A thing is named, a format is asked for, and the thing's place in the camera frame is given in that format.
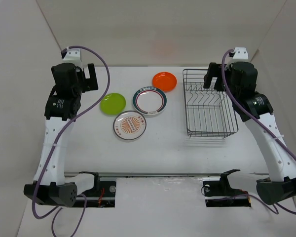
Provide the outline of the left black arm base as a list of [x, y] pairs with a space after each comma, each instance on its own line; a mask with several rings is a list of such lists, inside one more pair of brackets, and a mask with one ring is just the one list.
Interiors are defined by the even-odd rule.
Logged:
[[84, 194], [87, 198], [86, 207], [114, 208], [116, 194], [116, 178], [102, 177], [97, 172], [80, 172], [77, 176], [66, 177], [67, 183], [74, 182], [77, 194], [73, 207], [83, 207]]

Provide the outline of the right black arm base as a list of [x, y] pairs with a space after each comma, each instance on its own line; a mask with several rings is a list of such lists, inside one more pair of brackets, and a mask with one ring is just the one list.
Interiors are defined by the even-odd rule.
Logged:
[[201, 191], [206, 207], [251, 207], [248, 192], [230, 186], [228, 175], [238, 171], [240, 169], [232, 169], [219, 177], [205, 177], [202, 180]]

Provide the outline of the orange sunburst pattern plate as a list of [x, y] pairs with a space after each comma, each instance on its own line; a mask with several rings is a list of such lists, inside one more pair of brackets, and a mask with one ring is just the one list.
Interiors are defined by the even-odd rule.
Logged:
[[124, 111], [113, 122], [115, 135], [126, 141], [140, 138], [147, 128], [145, 117], [136, 111]]

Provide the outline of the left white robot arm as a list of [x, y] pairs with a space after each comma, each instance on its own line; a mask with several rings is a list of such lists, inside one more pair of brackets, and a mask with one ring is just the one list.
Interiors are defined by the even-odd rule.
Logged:
[[66, 180], [64, 164], [69, 135], [81, 107], [83, 93], [98, 90], [94, 64], [87, 65], [89, 77], [73, 63], [51, 67], [55, 81], [45, 105], [45, 138], [33, 182], [24, 186], [24, 195], [39, 205], [72, 207], [79, 193], [95, 196], [100, 183], [92, 173]]

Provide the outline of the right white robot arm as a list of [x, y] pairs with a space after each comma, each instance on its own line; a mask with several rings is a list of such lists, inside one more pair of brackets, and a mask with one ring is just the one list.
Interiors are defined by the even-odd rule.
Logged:
[[296, 157], [286, 147], [269, 99], [256, 91], [258, 71], [249, 62], [231, 66], [210, 63], [204, 88], [216, 78], [214, 89], [224, 91], [252, 133], [267, 165], [269, 177], [257, 180], [257, 193], [266, 204], [296, 196]]

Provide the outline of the white plate green red rim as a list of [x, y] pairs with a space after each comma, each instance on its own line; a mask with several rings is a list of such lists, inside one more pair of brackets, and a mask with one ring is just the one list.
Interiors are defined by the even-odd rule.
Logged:
[[167, 97], [161, 89], [146, 86], [135, 92], [132, 103], [139, 113], [146, 116], [155, 116], [164, 111], [167, 105]]

